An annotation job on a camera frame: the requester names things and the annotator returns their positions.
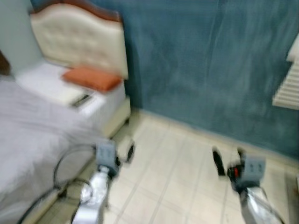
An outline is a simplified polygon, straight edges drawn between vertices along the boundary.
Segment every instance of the black cable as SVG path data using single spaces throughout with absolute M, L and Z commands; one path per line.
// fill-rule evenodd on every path
M 44 194 L 39 196 L 32 204 L 31 206 L 26 210 L 26 212 L 22 215 L 22 217 L 19 219 L 19 221 L 16 224 L 22 224 L 26 217 L 29 215 L 29 213 L 45 198 L 47 198 L 53 191 L 57 190 L 56 188 L 51 188 L 47 190 Z
M 82 152 L 82 151 L 90 151 L 90 149 L 92 149 L 94 152 L 95 152 L 95 145 L 88 145 L 88 144 L 77 144 L 77 145 L 74 145 L 72 147 L 82 147 L 82 146 L 88 146 L 90 147 L 89 149 L 76 149 L 76 150 L 73 150 L 70 149 L 68 151 L 66 151 L 60 158 L 60 160 L 58 161 L 58 163 L 56 164 L 54 170 L 53 170 L 53 187 L 49 190 L 47 190 L 45 193 L 43 193 L 41 196 L 39 196 L 32 204 L 31 206 L 25 211 L 25 213 L 22 215 L 22 217 L 18 220 L 18 222 L 16 224 L 22 224 L 24 222 L 24 220 L 26 219 L 26 217 L 30 214 L 30 212 L 45 198 L 47 198 L 52 192 L 54 192 L 55 190 L 57 191 L 60 191 L 63 186 L 65 186 L 66 188 L 64 189 L 64 191 L 62 191 L 61 193 L 58 194 L 58 197 L 64 197 L 66 199 L 71 199 L 71 200 L 80 200 L 79 202 L 79 205 L 82 204 L 82 203 L 87 203 L 91 200 L 92 196 L 93 196 L 93 188 L 90 184 L 89 181 L 86 181 L 84 179 L 81 179 L 81 178 L 74 178 L 74 179 L 69 179 L 69 180 L 65 180 L 61 183 L 59 183 L 57 181 L 57 172 L 58 172 L 58 168 L 61 164 L 61 162 L 70 154 L 74 153 L 74 152 Z M 82 183 L 85 183 L 87 184 L 90 188 L 91 188 L 91 193 L 90 193 L 90 197 L 87 201 L 85 202 L 82 202 L 81 199 L 76 199 L 76 198 L 72 198 L 72 197 L 69 197 L 67 196 L 67 188 L 75 183 L 79 183 L 79 182 L 82 182 Z
M 78 144 L 78 145 L 75 145 L 75 147 L 83 147 L 83 146 L 88 146 L 88 147 L 92 147 L 93 151 L 95 152 L 95 146 L 94 145 L 87 145 L 87 144 Z M 59 166 L 61 164 L 61 162 L 70 154 L 72 153 L 76 153 L 76 152 L 82 152 L 82 151 L 90 151 L 90 148 L 89 149 L 70 149 L 68 151 L 66 151 L 59 159 L 58 163 L 56 164 L 55 168 L 54 168 L 54 171 L 53 171 L 53 184 L 54 184 L 54 187 L 58 188 L 58 189 L 61 189 L 62 186 L 64 186 L 68 181 L 71 181 L 71 180 L 68 180 L 68 181 L 63 181 L 61 183 L 58 182 L 57 180 L 57 173 L 58 173 L 58 169 L 59 169 Z

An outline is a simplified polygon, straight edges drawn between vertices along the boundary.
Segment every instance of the wire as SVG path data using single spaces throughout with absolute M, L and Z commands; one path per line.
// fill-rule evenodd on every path
M 26 217 L 29 215 L 30 212 L 45 198 L 47 198 L 52 192 L 57 190 L 56 188 L 51 188 L 47 190 L 44 194 L 39 196 L 32 204 L 31 206 L 26 210 L 26 212 L 22 215 L 22 217 L 19 219 L 19 221 L 16 224 L 22 224 Z
M 253 197 L 261 206 L 263 206 L 266 210 L 270 211 L 271 213 L 273 213 L 281 222 L 281 224 L 285 224 L 285 222 L 283 221 L 282 217 L 278 214 L 278 212 L 272 208 L 271 206 L 269 206 L 268 204 L 266 204 L 262 199 L 260 199 L 258 196 L 254 195 L 251 192 L 248 192 L 248 190 L 246 190 L 246 194 L 248 196 Z
M 93 151 L 95 151 L 95 146 L 92 146 L 92 145 L 87 145 L 87 144 L 78 144 L 78 145 L 75 145 L 75 147 L 83 147 L 83 146 L 91 146 Z M 58 188 L 58 189 L 61 189 L 62 186 L 64 186 L 67 182 L 71 181 L 71 180 L 68 180 L 68 181 L 63 181 L 61 183 L 58 182 L 57 180 L 57 173 L 58 173 L 58 169 L 59 169 L 59 166 L 61 164 L 61 162 L 67 157 L 69 156 L 70 154 L 72 153 L 76 153 L 76 152 L 82 152 L 82 151 L 90 151 L 90 148 L 89 149 L 82 149 L 82 148 L 79 148 L 79 149 L 70 149 L 68 151 L 66 151 L 59 159 L 58 163 L 56 164 L 55 168 L 54 168 L 54 171 L 53 171 L 53 184 L 54 184 L 54 187 Z
M 71 200 L 79 200 L 79 205 L 83 204 L 83 203 L 87 203 L 91 200 L 92 196 L 93 196 L 93 188 L 90 184 L 89 181 L 86 181 L 84 179 L 81 178 L 73 178 L 73 179 L 69 179 L 69 180 L 65 180 L 63 182 L 58 182 L 57 180 L 57 173 L 58 173 L 58 169 L 59 166 L 61 164 L 61 162 L 70 154 L 75 153 L 75 152 L 82 152 L 82 151 L 90 151 L 91 149 L 93 150 L 93 152 L 95 152 L 95 145 L 88 145 L 88 144 L 77 144 L 74 145 L 72 147 L 82 147 L 82 146 L 88 146 L 90 147 L 89 149 L 69 149 L 68 151 L 66 151 L 59 159 L 58 163 L 56 164 L 54 170 L 53 170 L 53 187 L 50 188 L 49 190 L 47 190 L 45 193 L 43 193 L 41 196 L 39 196 L 32 204 L 31 206 L 25 211 L 25 213 L 22 215 L 22 217 L 19 219 L 19 221 L 16 224 L 22 224 L 24 222 L 24 220 L 26 219 L 26 217 L 32 212 L 32 210 L 45 198 L 47 198 L 52 192 L 54 191 L 61 191 L 61 189 L 63 187 L 65 187 L 65 189 L 58 194 L 59 197 L 64 197 L 65 199 L 71 199 Z M 90 197 L 89 199 L 87 199 L 85 202 L 81 201 L 81 198 L 73 198 L 73 197 L 69 197 L 67 196 L 67 188 L 73 184 L 76 183 L 85 183 L 87 184 L 90 188 L 91 188 L 91 193 L 90 193 Z

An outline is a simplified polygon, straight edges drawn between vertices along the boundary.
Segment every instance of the bed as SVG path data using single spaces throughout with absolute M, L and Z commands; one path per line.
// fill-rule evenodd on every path
M 124 83 L 108 94 L 67 84 L 60 75 L 84 64 L 128 78 L 123 26 L 117 13 L 83 1 L 52 1 L 31 14 L 44 59 L 0 82 L 0 223 L 15 224 L 28 206 L 52 186 L 60 155 L 77 144 L 111 137 L 130 116 Z M 73 102 L 89 95 L 79 106 Z M 74 177 L 90 161 L 84 152 L 68 158 L 60 178 Z M 46 200 L 26 223 L 54 202 Z
M 124 84 L 109 94 L 67 84 L 64 71 L 80 65 L 117 72 L 128 79 L 128 67 L 121 17 L 84 1 L 50 1 L 30 15 L 33 33 L 44 59 L 15 75 L 23 88 L 65 106 L 83 95 L 88 100 L 79 113 L 111 137 L 130 117 L 130 100 Z

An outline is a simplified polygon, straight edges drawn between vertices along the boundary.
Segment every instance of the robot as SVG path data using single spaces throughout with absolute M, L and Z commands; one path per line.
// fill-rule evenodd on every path
M 90 185 L 81 190 L 81 203 L 73 214 L 71 224 L 102 224 L 104 208 L 108 207 L 109 184 L 119 173 L 122 162 L 130 163 L 134 155 L 134 142 L 130 139 L 127 158 L 122 160 L 116 152 L 114 141 L 96 146 L 97 171 L 90 179 Z
M 242 216 L 246 224 L 285 224 L 273 209 L 266 192 L 260 186 L 265 172 L 265 158 L 245 154 L 239 148 L 240 162 L 231 164 L 227 170 L 234 191 L 239 194 Z M 213 147 L 213 159 L 218 176 L 226 176 L 221 155 Z

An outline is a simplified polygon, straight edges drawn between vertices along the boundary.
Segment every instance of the white blinds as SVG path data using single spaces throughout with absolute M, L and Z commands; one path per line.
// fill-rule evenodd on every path
M 287 61 L 293 64 L 273 97 L 272 104 L 299 110 L 299 35 L 289 51 Z

